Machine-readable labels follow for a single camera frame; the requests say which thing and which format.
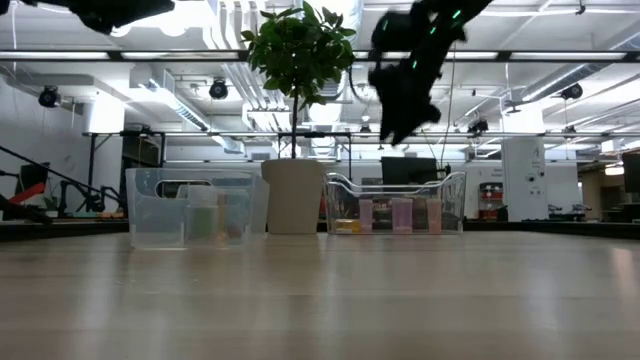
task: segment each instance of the small tree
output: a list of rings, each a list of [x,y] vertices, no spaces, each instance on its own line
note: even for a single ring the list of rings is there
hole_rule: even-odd
[[[242,32],[249,42],[247,61],[252,70],[265,73],[265,90],[280,90],[293,98],[291,155],[295,159],[298,111],[305,106],[326,104],[320,89],[330,79],[340,82],[342,71],[355,60],[347,37],[356,31],[342,27],[342,15],[324,7],[320,14],[306,1],[302,8],[279,14],[260,13],[267,21],[259,33]],[[298,107],[300,98],[303,102]]]

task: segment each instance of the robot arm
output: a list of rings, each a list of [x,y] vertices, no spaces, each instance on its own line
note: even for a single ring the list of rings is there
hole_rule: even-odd
[[[408,14],[388,12],[378,22],[371,43],[374,53],[410,51],[398,65],[369,73],[369,83],[382,102],[380,140],[394,133],[401,143],[425,122],[438,122],[441,113],[431,104],[431,88],[456,41],[466,41],[463,26],[492,0],[422,0]]]
[[[171,0],[22,0],[31,6],[39,3],[66,7],[78,15],[88,28],[109,35],[118,28],[134,21],[172,11]],[[0,0],[0,15],[9,11],[10,0]]]

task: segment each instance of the clear plastic bin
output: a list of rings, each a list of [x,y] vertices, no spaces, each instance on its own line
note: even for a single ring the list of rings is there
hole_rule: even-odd
[[[238,243],[265,232],[269,185],[255,173],[139,168],[126,178],[135,247]]]
[[[331,234],[459,234],[466,173],[424,185],[353,184],[327,174],[327,224]]]

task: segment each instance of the table surface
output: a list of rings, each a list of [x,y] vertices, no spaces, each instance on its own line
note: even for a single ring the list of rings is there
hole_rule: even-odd
[[[0,245],[8,359],[638,359],[640,243],[535,233]]]

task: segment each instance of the white plant pot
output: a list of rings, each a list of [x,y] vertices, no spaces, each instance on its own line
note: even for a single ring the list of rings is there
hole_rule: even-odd
[[[324,175],[324,165],[315,160],[278,159],[262,163],[262,178],[269,183],[269,233],[316,233]]]

